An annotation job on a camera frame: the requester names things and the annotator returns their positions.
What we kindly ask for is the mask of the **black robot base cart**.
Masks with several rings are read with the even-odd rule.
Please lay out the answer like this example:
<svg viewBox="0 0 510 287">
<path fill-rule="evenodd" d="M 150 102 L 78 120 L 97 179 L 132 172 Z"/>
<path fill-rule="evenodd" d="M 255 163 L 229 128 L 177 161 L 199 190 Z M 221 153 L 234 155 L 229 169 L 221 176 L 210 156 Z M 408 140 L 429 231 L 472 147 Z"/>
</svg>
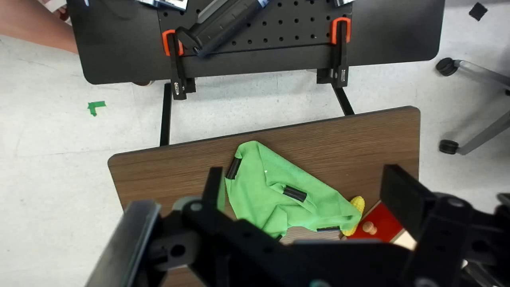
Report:
<svg viewBox="0 0 510 287">
<path fill-rule="evenodd" d="M 154 10 L 137 0 L 67 0 L 83 75 L 94 85 L 166 80 L 170 58 L 162 34 L 191 27 L 212 0 Z M 444 0 L 269 0 L 268 8 L 207 58 L 181 56 L 185 75 L 325 69 L 336 18 L 350 19 L 344 62 L 371 66 L 429 61 L 436 56 Z"/>
</svg>

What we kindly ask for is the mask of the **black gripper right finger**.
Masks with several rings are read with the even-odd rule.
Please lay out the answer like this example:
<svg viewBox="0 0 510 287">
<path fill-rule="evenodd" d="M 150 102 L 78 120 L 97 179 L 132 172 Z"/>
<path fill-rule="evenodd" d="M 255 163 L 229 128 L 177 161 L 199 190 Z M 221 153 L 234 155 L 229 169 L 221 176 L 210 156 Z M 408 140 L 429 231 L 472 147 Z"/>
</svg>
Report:
<svg viewBox="0 0 510 287">
<path fill-rule="evenodd" d="M 379 198 L 409 235 L 421 233 L 436 203 L 436 196 L 398 164 L 384 166 Z"/>
</svg>

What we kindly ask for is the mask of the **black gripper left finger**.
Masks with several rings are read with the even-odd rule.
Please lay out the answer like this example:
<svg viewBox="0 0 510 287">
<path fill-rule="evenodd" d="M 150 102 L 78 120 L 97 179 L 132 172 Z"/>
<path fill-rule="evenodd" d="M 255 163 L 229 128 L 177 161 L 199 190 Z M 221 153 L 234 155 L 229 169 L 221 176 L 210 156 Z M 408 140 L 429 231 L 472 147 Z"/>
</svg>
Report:
<svg viewBox="0 0 510 287">
<path fill-rule="evenodd" d="M 229 233 L 236 230 L 234 222 L 217 207 L 221 185 L 221 169 L 212 168 L 202 193 L 202 230 L 209 235 Z"/>
</svg>

